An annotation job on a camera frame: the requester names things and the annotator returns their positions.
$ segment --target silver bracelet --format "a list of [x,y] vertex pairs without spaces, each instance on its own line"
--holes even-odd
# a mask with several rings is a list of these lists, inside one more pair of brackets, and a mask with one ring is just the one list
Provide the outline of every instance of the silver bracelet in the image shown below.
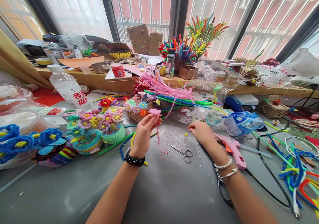
[[229,173],[229,174],[227,174],[227,175],[225,175],[225,176],[223,176],[223,177],[221,177],[220,175],[218,175],[218,178],[219,178],[219,179],[227,178],[227,177],[229,177],[229,176],[231,176],[231,175],[237,173],[237,171],[238,171],[238,167],[235,167],[234,169],[232,169],[232,172],[231,172],[231,173]]
[[216,163],[214,163],[214,166],[215,168],[217,169],[225,169],[225,168],[228,168],[231,164],[232,164],[233,160],[230,158],[229,159],[229,162],[226,164],[226,165],[223,165],[223,166],[217,166]]

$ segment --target polka dot watch strap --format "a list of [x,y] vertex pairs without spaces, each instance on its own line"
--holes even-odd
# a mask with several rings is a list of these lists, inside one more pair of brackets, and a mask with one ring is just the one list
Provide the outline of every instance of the polka dot watch strap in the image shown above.
[[128,162],[129,164],[132,164],[132,165],[134,165],[134,166],[138,166],[138,167],[143,166],[143,163],[144,163],[144,161],[145,161],[145,157],[144,157],[143,159],[133,158],[133,157],[131,157],[131,156],[129,155],[130,151],[131,151],[131,147],[127,150],[127,153],[126,153],[126,155],[125,155],[125,157],[124,157],[124,160],[125,160],[126,162]]

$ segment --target glass jar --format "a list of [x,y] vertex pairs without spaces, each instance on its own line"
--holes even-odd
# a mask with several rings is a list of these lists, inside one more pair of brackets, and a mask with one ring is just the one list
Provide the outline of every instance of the glass jar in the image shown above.
[[165,65],[165,76],[167,78],[173,78],[174,77],[174,71],[175,71],[175,65],[174,65],[174,54],[168,54],[166,65]]

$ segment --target hand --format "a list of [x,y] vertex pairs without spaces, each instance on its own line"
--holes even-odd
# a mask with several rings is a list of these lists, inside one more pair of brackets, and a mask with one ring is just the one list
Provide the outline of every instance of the hand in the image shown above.
[[134,145],[130,151],[130,155],[134,158],[144,158],[146,152],[150,148],[150,136],[152,130],[162,125],[161,115],[149,114],[145,116],[137,125],[136,134],[134,138]]

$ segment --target pink glue gun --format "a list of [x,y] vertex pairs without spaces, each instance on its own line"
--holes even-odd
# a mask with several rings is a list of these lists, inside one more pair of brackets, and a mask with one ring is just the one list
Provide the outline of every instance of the pink glue gun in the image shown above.
[[244,170],[247,168],[247,164],[244,158],[241,156],[238,148],[240,147],[240,143],[234,139],[222,136],[220,134],[215,134],[215,138],[218,142],[223,143],[226,146],[226,151],[233,154],[233,157],[236,162],[236,166],[240,170]]

